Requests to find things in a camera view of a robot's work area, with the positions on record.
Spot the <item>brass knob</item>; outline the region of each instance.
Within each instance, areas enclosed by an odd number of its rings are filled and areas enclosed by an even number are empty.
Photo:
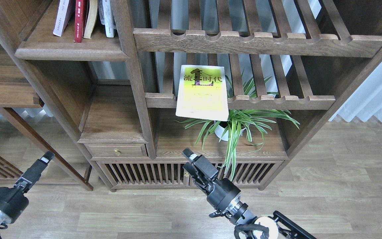
[[[120,156],[120,151],[119,151],[119,149],[115,148],[115,149],[114,149],[114,154],[115,154],[116,156]]]

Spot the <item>potted plant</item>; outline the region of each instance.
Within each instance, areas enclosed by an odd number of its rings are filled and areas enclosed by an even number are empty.
[[[232,82],[227,77],[227,81],[229,85],[232,86]],[[271,77],[267,77],[264,81],[265,83],[270,80]],[[243,85],[244,94],[249,95],[252,98],[257,96],[256,89],[254,85],[253,77],[248,80]],[[268,94],[278,95],[278,92],[267,92]],[[232,97],[232,89],[228,91],[228,98]],[[221,121],[213,121],[206,119],[194,119],[189,118],[185,121],[178,121],[179,123],[187,123],[185,129],[192,127],[196,124],[203,124],[201,127],[200,133],[197,136],[197,140],[195,145],[202,140],[202,149],[204,150],[204,142],[206,138],[211,133],[216,133],[216,135],[220,138],[219,142],[223,139],[228,141],[227,149],[226,149],[226,157],[222,167],[226,167],[225,173],[228,172],[229,167],[231,166],[231,175],[230,180],[234,178],[235,175],[235,167],[236,167],[236,147],[238,143],[238,139],[241,135],[243,135],[243,130],[246,131],[247,141],[251,143],[251,145],[259,145],[263,146],[264,144],[264,134],[267,133],[266,129],[272,130],[272,128],[266,123],[276,123],[274,121],[275,118],[281,118],[285,120],[291,121],[297,128],[299,128],[299,122],[295,119],[291,118],[290,111],[288,110],[229,110],[228,120],[225,122]],[[250,126],[253,125],[260,134],[262,135],[262,142],[253,143],[252,134],[250,131]]]

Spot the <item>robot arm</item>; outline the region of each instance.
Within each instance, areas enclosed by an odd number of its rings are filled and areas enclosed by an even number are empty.
[[[240,190],[230,180],[218,180],[219,171],[203,155],[197,156],[189,148],[182,151],[189,160],[184,169],[189,172],[195,185],[207,195],[207,201],[216,212],[209,217],[224,216],[235,225],[234,235],[244,232],[248,239],[277,238],[278,233],[291,239],[316,239],[293,221],[275,211],[272,217],[257,217],[240,200]],[[278,225],[280,222],[287,229]]]
[[[0,188],[0,229],[6,229],[6,224],[14,223],[28,206],[29,200],[24,194],[41,178],[41,173],[53,157],[54,153],[47,151],[20,176],[12,188]]]

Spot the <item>wooden furniture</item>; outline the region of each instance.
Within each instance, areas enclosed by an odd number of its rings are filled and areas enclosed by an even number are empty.
[[[217,53],[228,53],[231,109],[290,109],[301,123],[298,130],[280,121],[256,153],[240,142],[234,181],[264,189],[381,62],[382,1],[320,0],[323,10],[315,19],[305,0],[295,0],[306,34],[291,32],[280,0],[269,1],[274,33],[261,31],[255,1],[242,2],[248,31],[233,31],[227,1],[217,0],[219,31],[208,32],[201,28],[198,0],[189,0],[188,30],[170,29],[170,0],[160,1],[157,29],[150,27],[148,1],[116,0],[119,39],[97,28],[92,39],[74,44],[72,25],[61,38],[51,33],[58,1],[0,1],[0,42],[112,191],[191,187],[182,169],[185,147],[215,165],[223,161],[224,144],[208,139],[201,152],[193,146],[197,130],[183,130],[169,108],[176,107],[173,52],[186,52],[189,64],[197,53],[208,53],[210,65],[217,65]],[[161,90],[154,51],[165,52]],[[254,99],[243,93],[238,54],[249,54]],[[267,95],[258,54],[271,55],[280,98]],[[292,56],[287,75],[280,54]],[[126,61],[130,86],[97,84],[85,62],[92,60]]]
[[[40,108],[43,106],[42,100],[33,90],[29,82],[24,78],[14,62],[0,45],[0,115],[9,121],[17,130],[30,139],[42,151],[55,153],[53,161],[77,184],[87,190],[92,190],[93,186],[88,182],[88,174],[80,175],[57,151],[51,147],[23,118],[20,117],[12,107]],[[0,156],[0,178],[16,179],[22,172]]]

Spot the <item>wooden floor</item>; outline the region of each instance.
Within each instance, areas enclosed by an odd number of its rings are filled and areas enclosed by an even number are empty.
[[[84,159],[54,119],[28,122],[80,168]],[[24,167],[41,152],[15,130],[6,130],[0,133],[0,154]],[[45,174],[51,175],[63,177],[56,168]],[[80,186],[34,186],[27,193],[29,206],[1,231],[2,238],[233,238],[232,224],[208,217],[213,209],[199,190],[111,193],[95,174],[91,183],[93,192]],[[256,215],[279,210],[317,238],[382,239],[382,124],[328,123],[264,191],[243,189],[241,195]]]

